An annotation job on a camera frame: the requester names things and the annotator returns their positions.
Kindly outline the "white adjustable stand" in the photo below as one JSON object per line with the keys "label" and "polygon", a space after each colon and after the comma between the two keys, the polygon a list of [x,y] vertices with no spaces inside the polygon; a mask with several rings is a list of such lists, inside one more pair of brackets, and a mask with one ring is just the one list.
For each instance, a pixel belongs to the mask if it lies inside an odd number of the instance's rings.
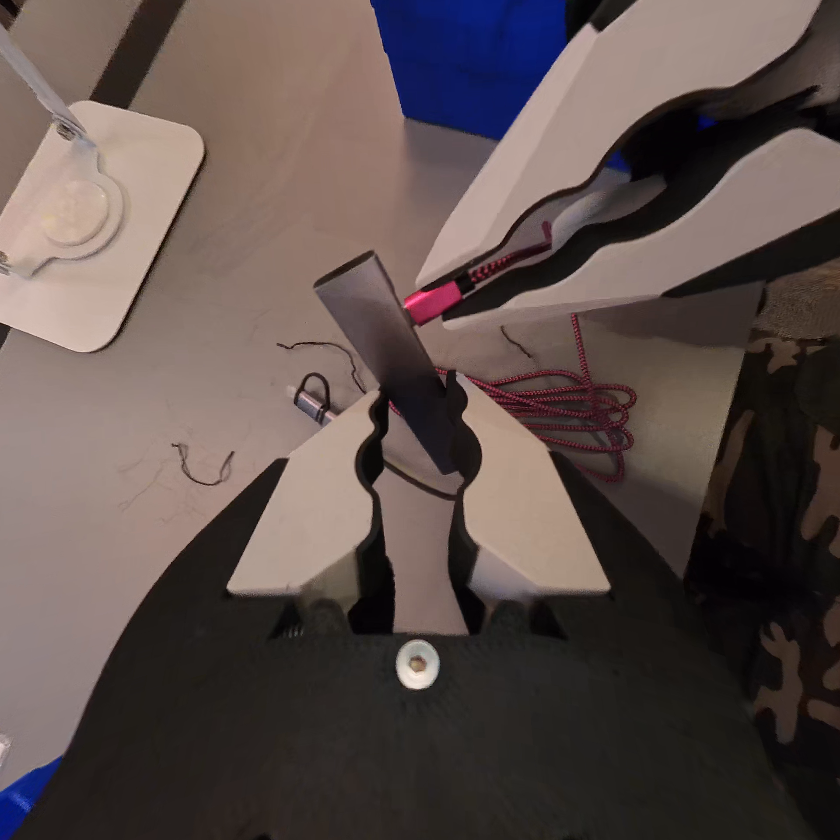
{"label": "white adjustable stand", "polygon": [[2,57],[50,126],[1,216],[1,322],[91,353],[121,330],[205,156],[183,124],[66,105],[2,30]]}

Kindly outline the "camouflage trousers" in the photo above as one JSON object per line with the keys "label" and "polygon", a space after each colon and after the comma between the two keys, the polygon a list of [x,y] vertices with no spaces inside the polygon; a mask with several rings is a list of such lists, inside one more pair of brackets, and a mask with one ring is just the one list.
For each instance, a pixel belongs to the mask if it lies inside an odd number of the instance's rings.
{"label": "camouflage trousers", "polygon": [[838,258],[763,292],[685,579],[776,778],[838,838]]}

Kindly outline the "blue divided plastic bin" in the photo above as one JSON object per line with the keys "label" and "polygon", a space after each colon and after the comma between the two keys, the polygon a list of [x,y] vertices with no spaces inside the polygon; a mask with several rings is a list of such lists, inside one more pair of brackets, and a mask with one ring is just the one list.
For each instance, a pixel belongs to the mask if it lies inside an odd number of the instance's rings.
{"label": "blue divided plastic bin", "polygon": [[35,768],[1,790],[1,839],[10,839],[34,808],[62,756]]}

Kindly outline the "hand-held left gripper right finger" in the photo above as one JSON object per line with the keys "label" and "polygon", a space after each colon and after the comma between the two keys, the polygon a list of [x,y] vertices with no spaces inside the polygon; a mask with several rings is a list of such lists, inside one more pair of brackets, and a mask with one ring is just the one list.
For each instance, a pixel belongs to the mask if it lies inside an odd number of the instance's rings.
{"label": "hand-held left gripper right finger", "polygon": [[446,374],[451,456],[462,478],[448,537],[448,578],[467,632],[496,606],[525,612],[556,596],[611,592],[559,463],[466,375]]}

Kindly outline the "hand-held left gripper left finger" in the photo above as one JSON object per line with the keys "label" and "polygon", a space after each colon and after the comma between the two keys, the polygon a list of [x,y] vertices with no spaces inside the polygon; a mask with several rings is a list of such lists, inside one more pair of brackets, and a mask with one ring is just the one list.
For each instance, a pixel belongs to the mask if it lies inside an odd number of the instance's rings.
{"label": "hand-held left gripper left finger", "polygon": [[235,596],[331,601],[358,634],[389,633],[382,503],[389,404],[361,397],[288,457],[227,582]]}

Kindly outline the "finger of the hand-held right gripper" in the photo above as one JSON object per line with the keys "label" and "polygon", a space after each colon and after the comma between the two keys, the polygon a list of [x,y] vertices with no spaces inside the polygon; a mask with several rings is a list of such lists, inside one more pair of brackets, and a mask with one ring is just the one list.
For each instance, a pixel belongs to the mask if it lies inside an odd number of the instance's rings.
{"label": "finger of the hand-held right gripper", "polygon": [[772,67],[802,42],[821,4],[602,2],[450,214],[416,287],[497,252],[526,216],[590,184],[621,141],[668,107]]}
{"label": "finger of the hand-held right gripper", "polygon": [[636,212],[583,227],[553,257],[459,304],[444,326],[507,326],[662,298],[838,208],[838,142],[789,128],[727,171],[720,159]]}

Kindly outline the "grey usb plug adapter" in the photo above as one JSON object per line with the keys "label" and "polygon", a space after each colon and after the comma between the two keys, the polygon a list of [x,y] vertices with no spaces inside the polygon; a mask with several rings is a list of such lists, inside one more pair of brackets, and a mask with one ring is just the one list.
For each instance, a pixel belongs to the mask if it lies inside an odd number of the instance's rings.
{"label": "grey usb plug adapter", "polygon": [[[310,382],[320,385],[320,394],[309,387]],[[297,385],[287,385],[286,391],[292,404],[320,427],[330,424],[339,414],[333,406],[330,383],[319,372],[305,374]]]}

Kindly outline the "grey usb hub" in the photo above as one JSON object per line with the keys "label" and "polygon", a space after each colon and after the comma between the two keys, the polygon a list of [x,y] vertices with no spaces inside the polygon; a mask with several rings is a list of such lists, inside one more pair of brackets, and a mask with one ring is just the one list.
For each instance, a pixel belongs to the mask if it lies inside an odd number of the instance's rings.
{"label": "grey usb hub", "polygon": [[454,473],[448,388],[377,254],[367,251],[331,270],[313,291],[373,374],[386,409],[395,408],[441,474]]}

